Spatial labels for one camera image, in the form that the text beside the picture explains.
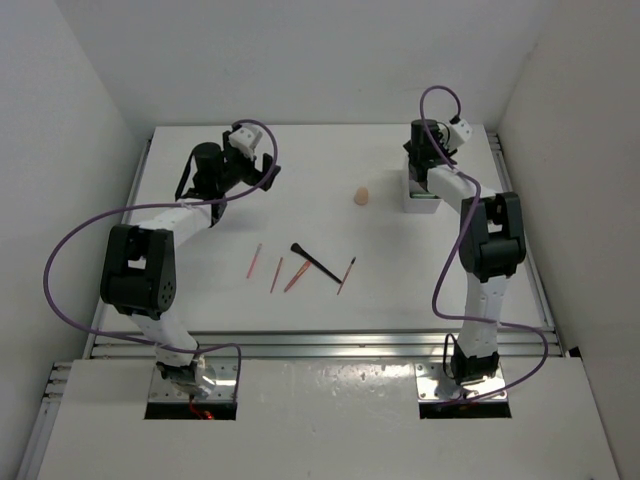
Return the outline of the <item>beige makeup sponge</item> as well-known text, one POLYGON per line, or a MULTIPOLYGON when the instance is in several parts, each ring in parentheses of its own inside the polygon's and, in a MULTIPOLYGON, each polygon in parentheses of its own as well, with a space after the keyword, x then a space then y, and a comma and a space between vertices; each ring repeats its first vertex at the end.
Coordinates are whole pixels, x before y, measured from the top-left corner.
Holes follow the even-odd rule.
POLYGON ((369 190, 366 187, 359 187, 354 194, 353 201, 359 206, 367 205, 369 202, 369 190))

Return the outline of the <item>rose spoolie brush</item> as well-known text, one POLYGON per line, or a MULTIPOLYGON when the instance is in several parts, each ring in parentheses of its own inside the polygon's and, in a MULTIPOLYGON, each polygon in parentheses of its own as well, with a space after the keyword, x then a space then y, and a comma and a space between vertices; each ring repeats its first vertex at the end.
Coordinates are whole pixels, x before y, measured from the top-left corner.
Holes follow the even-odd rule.
POLYGON ((339 285, 339 288, 338 288, 338 290, 337 290, 337 292, 336 292, 336 295, 337 295, 337 296, 339 296, 339 295, 340 295, 340 293, 342 292, 342 290, 343 290, 343 288, 344 288, 344 286, 345 286, 345 284, 346 284, 346 282, 347 282, 347 279, 348 279, 348 277, 349 277, 349 275, 350 275, 350 272, 351 272, 351 270, 352 270, 352 268, 353 268, 353 266, 354 266, 354 264, 355 264, 356 258, 357 258, 357 257, 356 257, 356 256, 354 256, 354 257, 350 260, 350 262, 349 262, 349 264, 348 264, 348 266, 347 266, 347 268, 346 268, 346 271, 345 271, 345 273, 344 273, 344 275, 343 275, 343 278, 342 278, 342 280, 341 280, 341 283, 340 283, 340 285, 339 285))

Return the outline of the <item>green tube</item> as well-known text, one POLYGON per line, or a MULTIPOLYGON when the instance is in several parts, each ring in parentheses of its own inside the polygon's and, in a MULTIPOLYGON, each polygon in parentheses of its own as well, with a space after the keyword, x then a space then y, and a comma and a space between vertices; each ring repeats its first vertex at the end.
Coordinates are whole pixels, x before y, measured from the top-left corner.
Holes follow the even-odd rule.
POLYGON ((411 199, 417 199, 417 200, 433 200, 437 198, 435 195, 430 193, 418 193, 418 192, 411 192, 409 197, 411 199))

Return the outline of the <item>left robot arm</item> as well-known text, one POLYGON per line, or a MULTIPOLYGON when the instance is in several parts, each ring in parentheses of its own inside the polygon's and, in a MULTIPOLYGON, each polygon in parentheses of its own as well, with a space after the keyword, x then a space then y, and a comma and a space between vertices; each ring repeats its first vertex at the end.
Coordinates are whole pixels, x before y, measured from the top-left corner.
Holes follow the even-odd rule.
POLYGON ((118 224, 109 234, 101 278, 104 303, 128 317, 151 341, 161 377, 191 397, 204 398, 215 386, 199 344, 178 320, 176 251, 222 218, 227 194, 236 185, 268 190, 280 168, 271 155, 255 165, 261 131, 236 124, 221 143, 196 145, 168 208, 138 224, 118 224))

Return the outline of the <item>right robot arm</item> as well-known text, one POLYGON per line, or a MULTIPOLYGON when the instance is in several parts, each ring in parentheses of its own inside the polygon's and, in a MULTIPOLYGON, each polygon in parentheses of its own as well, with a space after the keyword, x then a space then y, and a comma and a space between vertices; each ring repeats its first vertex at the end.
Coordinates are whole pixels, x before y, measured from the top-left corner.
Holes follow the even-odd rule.
POLYGON ((451 140, 464 142, 470 128, 462 122, 411 122, 404 144, 409 179, 459 214, 454 254, 467 274, 462 327, 453 355, 443 370, 458 385, 495 375, 499 366, 498 322, 510 278, 526 257, 519 196, 483 187, 462 173, 444 154, 457 152, 451 140))

